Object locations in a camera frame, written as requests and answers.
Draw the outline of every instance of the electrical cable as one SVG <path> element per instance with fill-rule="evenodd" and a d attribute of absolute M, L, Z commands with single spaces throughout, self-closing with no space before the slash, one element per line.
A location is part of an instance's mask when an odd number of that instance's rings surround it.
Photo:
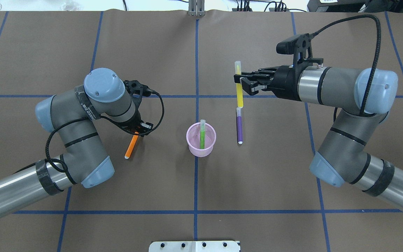
<path fill-rule="evenodd" d="M 59 130 L 61 130 L 62 128 L 72 124 L 72 123 L 78 123 L 79 121 L 85 121 L 88 120 L 88 117 L 83 117 L 83 118 L 79 118 L 76 120 L 72 120 L 69 121 L 67 123 L 64 123 L 62 125 L 60 125 L 58 128 L 54 129 L 51 134 L 49 134 L 48 140 L 46 141 L 46 147 L 45 147 L 45 153 L 46 153 L 46 162 L 48 162 L 49 164 L 51 164 L 51 166 L 58 172 L 67 172 L 68 167 L 66 166 L 64 161 L 61 161 L 60 159 L 56 159 L 56 158 L 51 158 L 51 156 L 49 155 L 49 145 L 51 143 L 52 137 L 54 136 L 54 134 L 56 134 Z M 59 163 L 62 165 L 63 169 L 60 169 L 58 166 L 56 166 L 56 164 L 54 164 L 54 162 Z"/>
<path fill-rule="evenodd" d="M 368 94 L 369 94 L 369 90 L 371 88 L 371 83 L 373 82 L 373 78 L 374 78 L 374 73 L 376 72 L 376 67 L 377 67 L 377 61 L 379 60 L 379 54 L 380 54 L 380 43 L 382 40 L 382 32 L 381 32 L 381 26 L 380 26 L 380 21 L 379 19 L 374 16 L 374 15 L 370 15 L 370 14 L 364 14 L 364 15 L 359 15 L 359 16 L 352 16 L 352 17 L 348 17 L 346 19 L 340 19 L 337 20 L 335 22 L 332 22 L 328 25 L 326 25 L 325 27 L 321 28 L 320 30 L 312 33 L 313 37 L 316 37 L 318 34 L 320 34 L 320 32 L 326 30 L 327 28 L 336 25 L 338 23 L 344 22 L 344 21 L 350 21 L 350 20 L 355 20 L 355 19 L 364 19 L 364 18 L 369 18 L 369 19 L 373 19 L 376 22 L 376 30 L 377 30 L 377 41 L 376 41 L 376 52 L 374 53 L 374 60 L 373 60 L 373 65 L 371 66 L 371 71 L 369 72 L 369 79 L 368 79 L 368 83 L 366 84 L 366 89 L 365 89 L 365 94 L 363 96 L 363 100 L 362 100 L 362 104 L 360 107 L 360 113 L 359 116 L 365 116 L 365 106 L 366 106 L 366 101 L 368 99 Z"/>
<path fill-rule="evenodd" d="M 27 169 L 27 168 L 30 168 L 30 167 L 32 167 L 32 166 L 35 166 L 35 163 L 32 163 L 32 164 L 30 164 L 30 165 L 28 165 L 28 166 L 25 166 L 25 167 L 19 169 L 18 171 L 14 172 L 13 174 L 16 174 L 17 172 L 23 171 L 23 170 L 25 170 L 25 169 Z"/>
<path fill-rule="evenodd" d="M 275 1 L 271 1 L 271 2 L 268 2 L 267 6 L 266 6 L 265 9 L 264 9 L 264 12 L 267 10 L 268 6 L 269 6 L 271 3 L 275 3 L 275 10 L 276 10 L 276 5 L 277 5 L 277 3 L 276 3 Z"/>
<path fill-rule="evenodd" d="M 337 120 L 337 110 L 338 107 L 334 108 L 334 122 Z"/>
<path fill-rule="evenodd" d="M 162 114 L 161 114 L 161 118 L 160 121 L 158 122 L 158 124 L 152 128 L 151 130 L 145 132 L 145 133 L 133 133 L 131 131 L 129 131 L 128 129 L 125 129 L 120 123 L 113 121 L 112 119 L 106 117 L 106 116 L 101 116 L 101 118 L 108 120 L 109 122 L 111 122 L 112 124 L 116 125 L 118 128 L 120 128 L 122 131 L 127 132 L 128 134 L 132 134 L 132 135 L 139 135 L 139 136 L 143 136 L 146 134 L 149 134 L 150 132 L 154 131 L 156 128 L 158 128 L 158 126 L 160 126 L 161 122 L 163 121 L 163 117 L 164 117 L 164 103 L 163 103 L 163 98 L 161 97 L 161 95 L 157 92 L 152 90 L 152 94 L 157 95 L 158 98 L 160 99 L 161 102 L 161 108 L 162 108 Z"/>
<path fill-rule="evenodd" d="M 303 12 L 307 12 L 307 11 L 302 10 L 302 9 L 285 9 L 285 10 L 283 10 L 283 11 L 288 11 L 288 10 L 300 10 L 300 11 L 303 11 Z"/>

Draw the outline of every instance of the pink plastic cup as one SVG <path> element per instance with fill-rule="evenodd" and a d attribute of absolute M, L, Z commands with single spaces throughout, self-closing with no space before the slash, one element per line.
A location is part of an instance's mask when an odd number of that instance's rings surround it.
<path fill-rule="evenodd" d="M 208 156 L 214 147 L 217 135 L 214 128 L 206 123 L 205 128 L 205 147 L 204 149 L 199 149 L 200 147 L 200 123 L 197 122 L 192 124 L 186 132 L 186 141 L 189 145 L 189 150 L 194 156 L 202 158 Z"/>

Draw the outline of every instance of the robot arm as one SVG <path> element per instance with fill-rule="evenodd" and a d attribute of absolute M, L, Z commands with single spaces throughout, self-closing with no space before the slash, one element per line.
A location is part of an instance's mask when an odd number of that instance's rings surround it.
<path fill-rule="evenodd" d="M 141 120 L 138 107 L 142 96 L 152 93 L 156 92 L 138 81 L 122 82 L 112 70 L 99 68 L 83 85 L 38 103 L 38 121 L 46 131 L 59 133 L 67 153 L 51 159 L 47 147 L 46 159 L 0 180 L 0 217 L 73 184 L 91 188 L 113 176 L 110 156 L 92 121 L 106 118 L 101 116 L 105 113 L 124 131 L 147 135 L 153 125 Z"/>
<path fill-rule="evenodd" d="M 323 59 L 312 58 L 312 38 L 310 34 L 296 35 L 277 45 L 277 53 L 293 54 L 292 65 L 242 72 L 234 75 L 235 82 L 240 82 L 251 96 L 260 90 L 272 91 L 282 99 L 341 107 L 315 153 L 310 171 L 335 187 L 349 182 L 403 209 L 403 170 L 363 151 L 393 105 L 396 73 L 376 70 L 369 93 L 365 94 L 371 69 L 323 67 Z"/>

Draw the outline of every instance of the orange marker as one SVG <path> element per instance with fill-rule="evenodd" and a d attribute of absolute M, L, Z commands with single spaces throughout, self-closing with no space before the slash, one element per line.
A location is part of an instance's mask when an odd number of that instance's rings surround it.
<path fill-rule="evenodd" d="M 130 142 L 130 145 L 128 146 L 128 149 L 127 149 L 127 151 L 126 151 L 126 153 L 125 153 L 125 156 L 124 156 L 125 159 L 129 159 L 129 158 L 130 158 L 130 156 L 131 156 L 131 154 L 132 154 L 132 151 L 133 151 L 133 147 L 135 147 L 136 140 L 138 139 L 138 137 L 139 137 L 139 136 L 137 136 L 137 135 L 133 135 L 132 140 L 131 140 L 131 142 Z"/>

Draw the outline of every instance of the metal plate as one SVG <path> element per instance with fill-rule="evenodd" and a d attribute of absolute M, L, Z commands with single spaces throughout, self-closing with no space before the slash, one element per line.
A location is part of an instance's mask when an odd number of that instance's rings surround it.
<path fill-rule="evenodd" d="M 152 242 L 149 252 L 240 252 L 239 241 Z"/>

